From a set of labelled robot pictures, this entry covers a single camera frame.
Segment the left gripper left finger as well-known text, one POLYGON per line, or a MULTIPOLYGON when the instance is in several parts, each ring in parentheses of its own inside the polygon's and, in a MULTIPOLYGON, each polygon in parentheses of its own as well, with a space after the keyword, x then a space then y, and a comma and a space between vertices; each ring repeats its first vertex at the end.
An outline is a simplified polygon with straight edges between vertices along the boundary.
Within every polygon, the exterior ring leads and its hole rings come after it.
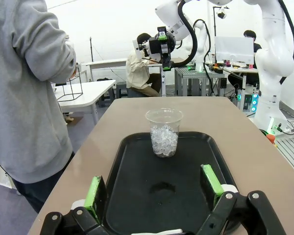
POLYGON ((42 235, 107 235, 103 225, 105 204, 108 198, 102 176, 92 179, 83 206, 71 209, 66 215, 50 212, 46 215, 42 235))

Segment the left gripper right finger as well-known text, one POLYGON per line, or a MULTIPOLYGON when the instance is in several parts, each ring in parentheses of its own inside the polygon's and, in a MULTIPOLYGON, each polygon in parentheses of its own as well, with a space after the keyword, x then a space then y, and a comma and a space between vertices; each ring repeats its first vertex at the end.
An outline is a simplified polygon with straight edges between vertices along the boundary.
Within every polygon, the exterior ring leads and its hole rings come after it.
POLYGON ((249 235, 284 235, 286 232, 266 194, 256 190, 243 196, 225 191, 209 164, 200 167, 200 186, 210 214, 198 235, 221 235, 229 222, 240 223, 249 235))

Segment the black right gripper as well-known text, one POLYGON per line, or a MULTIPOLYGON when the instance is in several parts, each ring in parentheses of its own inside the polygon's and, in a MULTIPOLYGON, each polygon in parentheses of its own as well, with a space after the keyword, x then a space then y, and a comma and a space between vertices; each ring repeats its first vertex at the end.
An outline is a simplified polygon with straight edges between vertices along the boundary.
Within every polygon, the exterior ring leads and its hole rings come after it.
POLYGON ((150 56, 159 54, 163 71, 171 70, 171 52, 175 49, 176 40, 172 33, 167 33, 165 26, 157 27, 158 34, 149 39, 150 56))

